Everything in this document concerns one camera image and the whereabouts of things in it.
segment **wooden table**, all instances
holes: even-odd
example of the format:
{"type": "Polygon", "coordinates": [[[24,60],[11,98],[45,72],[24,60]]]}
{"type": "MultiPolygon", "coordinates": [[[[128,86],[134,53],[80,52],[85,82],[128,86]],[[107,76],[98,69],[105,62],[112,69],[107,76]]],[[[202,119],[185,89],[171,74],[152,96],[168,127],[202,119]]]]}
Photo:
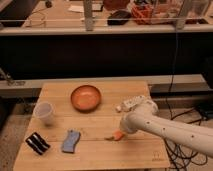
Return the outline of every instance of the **wooden table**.
{"type": "MultiPolygon", "coordinates": [[[[45,2],[40,1],[36,8],[33,10],[32,15],[25,21],[22,27],[68,27],[68,28],[79,28],[85,27],[82,18],[84,18],[83,13],[76,13],[68,11],[71,5],[83,6],[83,1],[66,1],[66,0],[53,0],[53,6],[51,8],[45,7],[45,2]]],[[[107,11],[103,8],[102,12],[93,12],[96,17],[94,26],[107,27],[107,18],[114,11],[107,11]]],[[[211,3],[204,18],[213,24],[213,19],[209,15],[213,13],[213,3],[211,3]]],[[[124,26],[139,27],[133,20],[129,20],[124,26]]]]}
{"type": "Polygon", "coordinates": [[[144,94],[149,89],[143,81],[99,81],[46,83],[40,97],[41,101],[53,104],[55,123],[45,127],[32,117],[25,138],[34,131],[38,132],[51,148],[44,155],[37,155],[23,140],[14,171],[49,170],[104,170],[167,168],[170,163],[164,141],[152,134],[139,131],[123,140],[106,141],[118,129],[123,113],[116,113],[115,107],[125,99],[144,94]],[[89,113],[76,111],[70,103],[71,92],[80,85],[96,86],[102,93],[102,103],[89,113]],[[61,152],[61,144],[67,130],[78,130],[81,139],[75,154],[61,152]]]}

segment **wooden bowl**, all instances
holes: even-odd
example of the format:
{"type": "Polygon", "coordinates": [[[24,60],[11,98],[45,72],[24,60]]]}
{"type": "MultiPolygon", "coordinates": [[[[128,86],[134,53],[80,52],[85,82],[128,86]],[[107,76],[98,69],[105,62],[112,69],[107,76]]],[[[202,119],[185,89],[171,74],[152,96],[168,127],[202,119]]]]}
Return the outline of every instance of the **wooden bowl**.
{"type": "Polygon", "coordinates": [[[82,112],[94,110],[101,102],[100,91],[91,85],[82,85],[71,94],[71,103],[74,108],[82,112]]]}

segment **white cup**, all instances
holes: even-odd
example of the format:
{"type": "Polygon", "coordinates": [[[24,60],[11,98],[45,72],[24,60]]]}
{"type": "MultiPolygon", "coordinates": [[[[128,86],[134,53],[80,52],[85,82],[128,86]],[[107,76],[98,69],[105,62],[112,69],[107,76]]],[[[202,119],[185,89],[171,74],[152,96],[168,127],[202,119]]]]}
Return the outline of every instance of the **white cup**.
{"type": "Polygon", "coordinates": [[[53,124],[53,107],[48,102],[37,103],[33,115],[47,126],[53,124]]]}

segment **gray sponge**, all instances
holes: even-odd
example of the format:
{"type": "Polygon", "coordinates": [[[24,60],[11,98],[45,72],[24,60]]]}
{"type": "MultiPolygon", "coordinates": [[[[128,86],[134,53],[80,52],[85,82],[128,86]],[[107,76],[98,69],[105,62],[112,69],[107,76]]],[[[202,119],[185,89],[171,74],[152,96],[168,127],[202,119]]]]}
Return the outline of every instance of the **gray sponge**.
{"type": "Polygon", "coordinates": [[[74,153],[75,146],[80,139],[81,133],[74,130],[69,130],[67,138],[64,140],[61,151],[64,153],[74,153]]]}

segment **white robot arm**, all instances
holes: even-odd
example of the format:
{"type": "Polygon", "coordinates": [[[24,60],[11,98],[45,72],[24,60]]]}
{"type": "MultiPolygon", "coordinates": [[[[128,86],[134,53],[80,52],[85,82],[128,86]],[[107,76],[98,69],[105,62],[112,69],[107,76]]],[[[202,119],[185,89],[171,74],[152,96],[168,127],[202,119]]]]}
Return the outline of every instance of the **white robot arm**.
{"type": "Polygon", "coordinates": [[[157,111],[155,102],[144,99],[122,117],[120,130],[127,134],[147,131],[213,157],[213,129],[159,118],[157,111]]]}

